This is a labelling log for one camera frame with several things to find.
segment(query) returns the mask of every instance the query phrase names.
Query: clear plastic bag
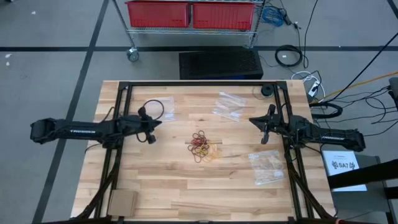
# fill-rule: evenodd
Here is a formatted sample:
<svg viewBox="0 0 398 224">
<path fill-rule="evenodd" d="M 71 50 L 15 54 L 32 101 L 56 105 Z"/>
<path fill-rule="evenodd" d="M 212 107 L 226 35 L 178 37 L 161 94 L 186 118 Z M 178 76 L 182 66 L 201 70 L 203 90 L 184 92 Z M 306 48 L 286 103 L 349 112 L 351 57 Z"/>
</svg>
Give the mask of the clear plastic bag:
<svg viewBox="0 0 398 224">
<path fill-rule="evenodd" d="M 244 98 L 221 91 L 213 113 L 239 121 L 245 105 L 246 100 Z"/>
<path fill-rule="evenodd" d="M 159 121 L 175 121 L 174 116 L 174 97 L 159 97 L 159 98 L 151 98 L 148 100 L 159 100 L 164 105 L 164 114 Z M 145 105 L 145 109 L 147 114 L 152 118 L 157 118 L 162 113 L 162 106 L 156 102 L 151 101 Z"/>
<path fill-rule="evenodd" d="M 278 151 L 264 151 L 252 153 L 248 156 L 251 167 L 254 170 L 256 185 L 262 185 L 284 178 L 284 165 Z"/>
</svg>

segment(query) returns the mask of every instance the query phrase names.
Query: wooden table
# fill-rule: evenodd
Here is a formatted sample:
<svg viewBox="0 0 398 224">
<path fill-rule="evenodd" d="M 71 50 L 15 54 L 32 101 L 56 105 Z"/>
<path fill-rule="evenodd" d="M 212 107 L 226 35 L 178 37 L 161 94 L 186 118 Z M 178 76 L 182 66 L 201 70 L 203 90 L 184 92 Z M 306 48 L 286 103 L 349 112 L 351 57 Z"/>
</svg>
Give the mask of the wooden table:
<svg viewBox="0 0 398 224">
<path fill-rule="evenodd" d="M 289 80 L 287 84 L 293 113 L 312 120 L 303 83 Z M 114 106 L 118 85 L 116 81 L 103 83 L 95 121 L 101 121 Z M 213 114 L 220 91 L 247 100 L 240 122 Z M 139 143 L 135 136 L 125 138 L 118 189 L 139 192 L 135 216 L 126 220 L 285 221 L 287 217 L 294 217 L 285 164 L 283 180 L 264 185 L 254 183 L 249 153 L 278 150 L 285 162 L 282 138 L 270 133 L 268 144 L 261 145 L 262 134 L 248 121 L 250 117 L 265 115 L 269 105 L 275 103 L 274 97 L 261 99 L 259 91 L 258 86 L 134 86 L 131 114 L 136 114 L 148 99 L 172 96 L 176 121 L 163 122 L 156 128 L 155 144 Z M 194 162 L 187 146 L 192 134 L 199 130 L 217 144 L 222 158 Z M 86 153 L 72 217 L 78 215 L 96 193 L 104 155 L 101 146 L 92 147 Z M 302 149 L 302 156 L 309 189 L 334 215 L 322 158 L 306 148 Z M 108 194 L 104 198 L 103 216 Z M 302 213 L 306 216 L 301 191 L 299 195 Z"/>
</svg>

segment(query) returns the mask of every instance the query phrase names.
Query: red plastic bin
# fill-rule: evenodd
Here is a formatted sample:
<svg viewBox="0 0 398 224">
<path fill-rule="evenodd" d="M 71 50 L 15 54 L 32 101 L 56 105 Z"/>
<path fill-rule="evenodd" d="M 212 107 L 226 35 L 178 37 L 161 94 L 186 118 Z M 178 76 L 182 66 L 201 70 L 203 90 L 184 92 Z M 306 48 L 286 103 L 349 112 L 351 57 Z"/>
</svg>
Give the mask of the red plastic bin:
<svg viewBox="0 0 398 224">
<path fill-rule="evenodd" d="M 189 6 L 187 2 L 130 1 L 132 27 L 188 27 Z"/>
<path fill-rule="evenodd" d="M 193 3 L 193 27 L 250 30 L 252 3 Z"/>
</svg>

